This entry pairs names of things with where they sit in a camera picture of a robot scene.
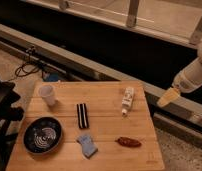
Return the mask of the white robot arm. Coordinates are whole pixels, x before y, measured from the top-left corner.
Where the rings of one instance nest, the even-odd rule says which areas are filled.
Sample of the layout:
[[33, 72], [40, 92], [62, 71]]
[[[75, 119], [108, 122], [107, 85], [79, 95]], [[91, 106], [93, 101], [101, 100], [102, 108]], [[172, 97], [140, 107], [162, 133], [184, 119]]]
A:
[[202, 42], [198, 45], [197, 57], [174, 77], [171, 86], [157, 101], [164, 107], [178, 99], [182, 93], [191, 93], [202, 86]]

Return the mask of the translucent yellow suction gripper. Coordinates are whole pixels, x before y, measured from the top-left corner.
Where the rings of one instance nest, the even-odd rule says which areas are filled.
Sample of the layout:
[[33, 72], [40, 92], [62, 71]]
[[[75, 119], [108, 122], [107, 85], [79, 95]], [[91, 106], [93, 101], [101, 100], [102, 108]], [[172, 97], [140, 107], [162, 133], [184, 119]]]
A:
[[180, 91], [176, 88], [170, 87], [169, 89], [165, 91], [165, 93], [157, 101], [157, 105], [159, 107], [164, 107], [179, 97], [180, 97]]

